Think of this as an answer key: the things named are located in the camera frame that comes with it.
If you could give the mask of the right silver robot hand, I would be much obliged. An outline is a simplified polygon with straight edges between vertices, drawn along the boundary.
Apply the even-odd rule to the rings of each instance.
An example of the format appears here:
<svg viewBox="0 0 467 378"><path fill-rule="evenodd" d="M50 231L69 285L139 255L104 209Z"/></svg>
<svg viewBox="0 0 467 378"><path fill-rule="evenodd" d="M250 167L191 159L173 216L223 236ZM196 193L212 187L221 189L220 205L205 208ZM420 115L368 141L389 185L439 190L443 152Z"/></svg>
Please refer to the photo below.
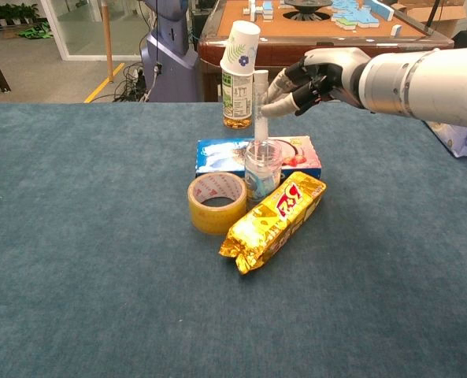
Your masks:
<svg viewBox="0 0 467 378"><path fill-rule="evenodd" d="M261 114L300 116L320 102L333 100L362 109L358 85L369 61L370 56L357 47L309 50L270 83Z"/></svg>

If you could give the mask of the clear plastic tube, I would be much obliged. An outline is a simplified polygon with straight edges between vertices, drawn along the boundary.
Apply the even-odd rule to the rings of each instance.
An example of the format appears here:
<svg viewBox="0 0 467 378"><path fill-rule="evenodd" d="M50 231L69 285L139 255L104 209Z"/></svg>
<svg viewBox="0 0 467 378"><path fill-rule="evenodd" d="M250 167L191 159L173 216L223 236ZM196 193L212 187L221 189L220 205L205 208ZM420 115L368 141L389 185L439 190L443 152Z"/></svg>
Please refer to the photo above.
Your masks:
<svg viewBox="0 0 467 378"><path fill-rule="evenodd" d="M261 108L266 104L269 89L269 71L254 71L254 156L259 158L261 144L268 138L268 121L263 116Z"/></svg>

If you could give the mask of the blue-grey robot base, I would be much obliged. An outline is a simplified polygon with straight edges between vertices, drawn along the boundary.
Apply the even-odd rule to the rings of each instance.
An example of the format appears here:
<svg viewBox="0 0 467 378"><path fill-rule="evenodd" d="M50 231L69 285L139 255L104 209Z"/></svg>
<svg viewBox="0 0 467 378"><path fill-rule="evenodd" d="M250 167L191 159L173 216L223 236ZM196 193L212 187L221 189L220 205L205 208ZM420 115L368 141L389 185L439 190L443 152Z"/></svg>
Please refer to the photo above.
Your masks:
<svg viewBox="0 0 467 378"><path fill-rule="evenodd" d="M141 58L147 102L200 102L199 58L189 42L188 0L143 0L155 12Z"/></svg>

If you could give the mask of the blue white mahjong tile row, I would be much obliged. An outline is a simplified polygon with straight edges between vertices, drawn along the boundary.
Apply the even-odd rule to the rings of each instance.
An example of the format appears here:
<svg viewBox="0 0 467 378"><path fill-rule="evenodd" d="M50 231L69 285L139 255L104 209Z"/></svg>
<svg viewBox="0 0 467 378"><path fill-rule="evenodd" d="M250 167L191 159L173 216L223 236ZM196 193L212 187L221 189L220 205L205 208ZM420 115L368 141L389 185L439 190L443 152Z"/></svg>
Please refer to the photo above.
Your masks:
<svg viewBox="0 0 467 378"><path fill-rule="evenodd" d="M378 28L380 18L391 21L394 9L379 0L333 0L331 21L345 30L359 28Z"/></svg>

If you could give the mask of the black round ribbed dish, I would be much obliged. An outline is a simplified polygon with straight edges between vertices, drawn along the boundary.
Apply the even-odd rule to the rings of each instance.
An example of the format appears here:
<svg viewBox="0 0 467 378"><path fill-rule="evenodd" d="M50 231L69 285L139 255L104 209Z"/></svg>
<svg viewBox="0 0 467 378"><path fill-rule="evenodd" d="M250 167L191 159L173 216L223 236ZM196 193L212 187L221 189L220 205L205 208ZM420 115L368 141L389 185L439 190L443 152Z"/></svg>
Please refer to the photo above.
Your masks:
<svg viewBox="0 0 467 378"><path fill-rule="evenodd" d="M285 4L295 10L286 12L283 16L289 20L314 21L328 20L330 15L319 12L323 7L331 6L332 0L284 0Z"/></svg>

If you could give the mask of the white paper cup blue flower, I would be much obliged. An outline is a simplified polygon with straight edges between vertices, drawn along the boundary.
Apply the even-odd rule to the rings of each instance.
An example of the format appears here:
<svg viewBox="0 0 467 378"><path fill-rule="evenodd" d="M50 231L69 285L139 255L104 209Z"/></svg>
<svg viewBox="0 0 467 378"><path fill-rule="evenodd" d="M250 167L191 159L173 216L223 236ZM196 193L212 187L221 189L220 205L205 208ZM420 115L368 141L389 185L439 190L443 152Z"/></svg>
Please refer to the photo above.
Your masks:
<svg viewBox="0 0 467 378"><path fill-rule="evenodd" d="M261 29L252 22L236 20L226 43L220 67L236 76L250 76L258 51Z"/></svg>

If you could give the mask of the black tripod stand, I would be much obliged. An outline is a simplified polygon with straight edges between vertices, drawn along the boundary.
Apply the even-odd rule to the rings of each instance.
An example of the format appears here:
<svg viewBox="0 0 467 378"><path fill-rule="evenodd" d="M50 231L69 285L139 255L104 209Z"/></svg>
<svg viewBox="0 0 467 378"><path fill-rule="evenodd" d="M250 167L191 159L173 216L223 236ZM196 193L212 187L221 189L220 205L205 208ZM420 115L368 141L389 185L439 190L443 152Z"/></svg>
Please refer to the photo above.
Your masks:
<svg viewBox="0 0 467 378"><path fill-rule="evenodd" d="M429 29L432 26L433 21L435 19L435 14L436 14L438 8L440 7L441 2L442 2L442 0L435 0L434 1L433 6L431 8L431 12L430 12L430 14L428 16L428 19L427 19L426 23L425 23L425 28Z"/></svg>

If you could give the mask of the tea bottle green label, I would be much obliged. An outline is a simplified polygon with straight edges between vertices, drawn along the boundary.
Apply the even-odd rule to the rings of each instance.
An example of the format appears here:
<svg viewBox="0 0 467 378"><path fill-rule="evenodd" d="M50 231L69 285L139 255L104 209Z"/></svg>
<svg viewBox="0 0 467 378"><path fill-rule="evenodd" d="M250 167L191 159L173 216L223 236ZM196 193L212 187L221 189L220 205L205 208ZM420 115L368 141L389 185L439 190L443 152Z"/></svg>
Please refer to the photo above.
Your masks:
<svg viewBox="0 0 467 378"><path fill-rule="evenodd" d="M227 128L245 129L252 122L253 76L238 76L222 69L223 123Z"/></svg>

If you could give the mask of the brown cardboard box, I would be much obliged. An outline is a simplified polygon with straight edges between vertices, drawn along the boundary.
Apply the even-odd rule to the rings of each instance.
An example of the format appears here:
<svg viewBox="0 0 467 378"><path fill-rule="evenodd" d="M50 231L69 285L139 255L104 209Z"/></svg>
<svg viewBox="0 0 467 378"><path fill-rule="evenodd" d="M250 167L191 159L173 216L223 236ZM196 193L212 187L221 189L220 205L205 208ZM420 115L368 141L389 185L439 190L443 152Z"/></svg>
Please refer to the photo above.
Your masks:
<svg viewBox="0 0 467 378"><path fill-rule="evenodd" d="M421 23L426 23L435 0L398 0L407 15ZM460 20L466 17L465 0L442 0L433 23L437 21Z"/></svg>

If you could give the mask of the clear glass jar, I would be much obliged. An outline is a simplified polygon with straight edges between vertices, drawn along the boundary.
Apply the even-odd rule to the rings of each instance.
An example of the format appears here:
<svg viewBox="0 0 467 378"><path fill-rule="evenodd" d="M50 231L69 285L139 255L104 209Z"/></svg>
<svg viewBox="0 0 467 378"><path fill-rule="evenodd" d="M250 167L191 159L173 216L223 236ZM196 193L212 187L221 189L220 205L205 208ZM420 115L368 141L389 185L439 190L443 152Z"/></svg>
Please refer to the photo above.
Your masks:
<svg viewBox="0 0 467 378"><path fill-rule="evenodd" d="M244 166L248 200L259 203L280 185L282 166L280 144L272 139L249 142Z"/></svg>

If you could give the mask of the blue cookie box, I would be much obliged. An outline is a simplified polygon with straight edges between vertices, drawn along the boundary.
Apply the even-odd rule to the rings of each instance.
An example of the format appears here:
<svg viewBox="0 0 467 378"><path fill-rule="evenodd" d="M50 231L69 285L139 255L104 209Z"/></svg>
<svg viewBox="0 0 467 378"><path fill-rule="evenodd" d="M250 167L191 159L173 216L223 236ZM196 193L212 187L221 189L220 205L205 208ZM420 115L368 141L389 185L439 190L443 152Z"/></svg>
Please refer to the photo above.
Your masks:
<svg viewBox="0 0 467 378"><path fill-rule="evenodd" d="M244 155L252 138L203 139L197 142L195 175L230 172L244 177ZM321 161L308 135L271 137L282 153L281 180L301 171L321 177Z"/></svg>

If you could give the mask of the yellowish packing tape roll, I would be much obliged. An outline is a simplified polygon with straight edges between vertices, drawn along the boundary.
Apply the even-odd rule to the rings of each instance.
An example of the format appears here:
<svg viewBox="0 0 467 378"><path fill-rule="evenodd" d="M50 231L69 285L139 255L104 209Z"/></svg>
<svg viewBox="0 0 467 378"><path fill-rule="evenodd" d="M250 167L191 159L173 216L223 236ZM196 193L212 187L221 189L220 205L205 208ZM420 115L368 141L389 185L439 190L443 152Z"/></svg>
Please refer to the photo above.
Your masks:
<svg viewBox="0 0 467 378"><path fill-rule="evenodd" d="M223 206L208 206L206 201L228 198ZM201 232L221 235L246 214L246 185L230 172L210 172L196 177L187 189L191 223Z"/></svg>

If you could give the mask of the wooden pole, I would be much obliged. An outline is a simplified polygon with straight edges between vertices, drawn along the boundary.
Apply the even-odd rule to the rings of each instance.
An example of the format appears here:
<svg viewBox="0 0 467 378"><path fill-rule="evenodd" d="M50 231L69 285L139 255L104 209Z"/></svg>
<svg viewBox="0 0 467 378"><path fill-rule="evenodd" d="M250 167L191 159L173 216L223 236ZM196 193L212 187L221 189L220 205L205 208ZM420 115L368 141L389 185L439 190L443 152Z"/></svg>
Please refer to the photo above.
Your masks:
<svg viewBox="0 0 467 378"><path fill-rule="evenodd" d="M113 82L113 55L112 55L112 45L111 45L111 34L110 34L110 17L109 17L109 7L107 0L100 0L101 2L101 12L102 12L102 26L103 26L103 35L106 51L106 63L108 69L108 82Z"/></svg>

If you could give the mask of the green cloth heap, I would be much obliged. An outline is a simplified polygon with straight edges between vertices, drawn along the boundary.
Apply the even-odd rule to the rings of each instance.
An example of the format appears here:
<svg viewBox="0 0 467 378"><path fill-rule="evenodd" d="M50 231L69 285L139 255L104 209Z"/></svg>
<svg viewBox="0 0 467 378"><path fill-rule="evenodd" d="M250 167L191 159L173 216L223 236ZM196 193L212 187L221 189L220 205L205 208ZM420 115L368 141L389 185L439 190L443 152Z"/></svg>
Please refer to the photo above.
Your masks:
<svg viewBox="0 0 467 378"><path fill-rule="evenodd" d="M20 31L17 35L25 39L52 39L54 37L47 21L34 24L31 28Z"/></svg>

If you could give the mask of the green potted plants row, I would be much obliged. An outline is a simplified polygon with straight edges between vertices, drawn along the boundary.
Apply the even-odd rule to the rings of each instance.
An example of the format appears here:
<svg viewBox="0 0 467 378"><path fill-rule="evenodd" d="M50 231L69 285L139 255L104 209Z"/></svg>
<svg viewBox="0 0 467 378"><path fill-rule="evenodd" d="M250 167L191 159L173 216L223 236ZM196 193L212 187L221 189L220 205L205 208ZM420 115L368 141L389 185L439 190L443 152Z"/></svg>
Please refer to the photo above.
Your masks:
<svg viewBox="0 0 467 378"><path fill-rule="evenodd" d="M40 18L37 4L0 4L0 27L33 24Z"/></svg>

